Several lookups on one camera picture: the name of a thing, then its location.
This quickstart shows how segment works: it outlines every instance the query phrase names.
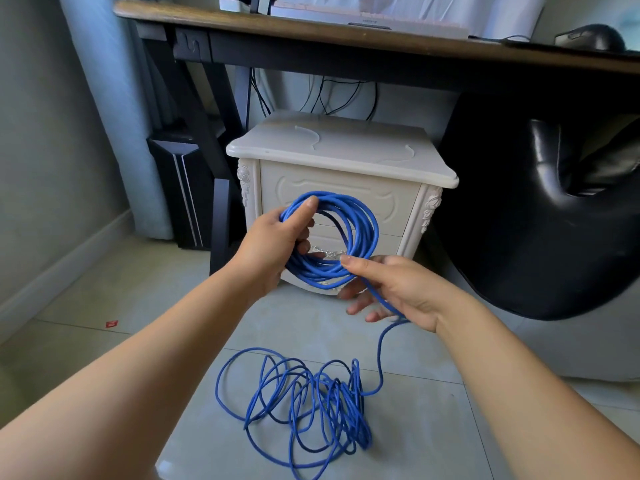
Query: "tangled blue rope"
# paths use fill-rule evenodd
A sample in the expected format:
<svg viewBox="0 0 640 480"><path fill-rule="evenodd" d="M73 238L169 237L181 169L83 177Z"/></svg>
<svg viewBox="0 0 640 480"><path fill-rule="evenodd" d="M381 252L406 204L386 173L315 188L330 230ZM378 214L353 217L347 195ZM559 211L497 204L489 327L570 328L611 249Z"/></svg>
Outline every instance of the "tangled blue rope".
<svg viewBox="0 0 640 480"><path fill-rule="evenodd" d="M316 195L319 200L317 213L331 219L336 225L342 240L344 241L347 254L351 256L370 258L378 245L378 222L372 211L361 201L348 195L334 194L332 192L308 192L300 195L290 207L280 216L281 221L289 218L293 212L308 197ZM329 212L334 212L341 218L344 227ZM354 278L354 275L342 267L340 261L327 260L311 255L301 255L297 250L293 250L291 258L287 263L287 269L300 280L311 286L320 289L333 289L341 286ZM341 454L354 454L356 445L367 449L371 446L371 428L364 416L364 398L377 393L384 383L382 367L380 364L380 351L382 339L392 328L407 323L407 319L382 298L373 288L372 284L364 280L369 291L377 300L384 305L391 313L397 315L399 320L389 325L382 331L378 339L378 373L380 382L371 391L363 391L360 380L360 364L357 359L351 361L351 367L341 360L331 360L325 363L318 372L313 374L304 362L297 358L285 358L276 351L262 347L251 347L233 355L220 370L216 380L216 400L224 411L231 416L244 422L244 430L252 446L267 460L270 460L283 467L291 469L293 476L301 480L300 469L317 468L320 470L312 480L317 480L327 468L329 463L338 458ZM220 399L218 387L220 379L227 368L236 358L247 352L265 353L262 367L260 369L260 384L256 393L251 398L244 416L231 411ZM332 379L325 369L327 366L337 364L343 366L348 374L349 380L345 383L340 379ZM265 388L274 388L274 391L267 395ZM286 418L277 418L274 409L285 398L289 398L289 414ZM324 438L324 446L311 448L304 443L301 435L309 431L318 416L320 430ZM280 424L289 425L289 454L288 460L279 460L268 454L255 443L249 431L252 422L260 421L270 417ZM325 453L322 460L311 463L296 463L293 459L294 445L310 453Z"/></svg>

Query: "white cabinet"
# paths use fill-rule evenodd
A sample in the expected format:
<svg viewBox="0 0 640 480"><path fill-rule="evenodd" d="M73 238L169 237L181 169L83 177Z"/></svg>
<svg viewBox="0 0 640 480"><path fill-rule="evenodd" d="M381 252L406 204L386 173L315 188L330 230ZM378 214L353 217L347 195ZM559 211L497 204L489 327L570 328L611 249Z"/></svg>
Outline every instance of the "white cabinet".
<svg viewBox="0 0 640 480"><path fill-rule="evenodd" d="M361 200L380 227L376 254L413 257L440 204L455 188L448 168L421 128L279 111L227 147L238 157L246 223L299 195L331 191ZM336 256L345 249L329 219L316 215L311 245ZM283 279L315 292L292 274Z"/></svg>

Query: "white baseboard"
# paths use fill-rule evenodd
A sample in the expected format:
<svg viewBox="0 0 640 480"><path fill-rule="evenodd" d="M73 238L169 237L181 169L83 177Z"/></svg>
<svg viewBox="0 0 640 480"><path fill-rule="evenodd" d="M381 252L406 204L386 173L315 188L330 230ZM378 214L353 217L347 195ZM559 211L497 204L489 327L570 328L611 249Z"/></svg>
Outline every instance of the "white baseboard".
<svg viewBox="0 0 640 480"><path fill-rule="evenodd" d="M133 233L133 229L133 215L127 210L2 303L0 344L36 316L118 241Z"/></svg>

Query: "computer mouse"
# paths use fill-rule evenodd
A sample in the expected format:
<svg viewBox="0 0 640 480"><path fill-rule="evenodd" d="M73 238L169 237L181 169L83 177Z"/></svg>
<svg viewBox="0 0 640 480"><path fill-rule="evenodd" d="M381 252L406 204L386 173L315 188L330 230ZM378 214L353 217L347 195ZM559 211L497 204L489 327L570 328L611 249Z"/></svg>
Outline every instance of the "computer mouse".
<svg viewBox="0 0 640 480"><path fill-rule="evenodd" d="M614 28L602 23L585 25L556 35L556 46L575 50L624 52L625 40Z"/></svg>

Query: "black chair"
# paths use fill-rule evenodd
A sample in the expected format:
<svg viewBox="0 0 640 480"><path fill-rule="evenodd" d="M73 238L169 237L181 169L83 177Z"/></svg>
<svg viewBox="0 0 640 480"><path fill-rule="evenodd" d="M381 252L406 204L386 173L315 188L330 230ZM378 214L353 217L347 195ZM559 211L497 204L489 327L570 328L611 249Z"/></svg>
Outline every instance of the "black chair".
<svg viewBox="0 0 640 480"><path fill-rule="evenodd" d="M490 303L565 319L640 275L640 120L583 155L598 119L596 111L460 97L439 148L460 185L445 191L434 224L453 264Z"/></svg>

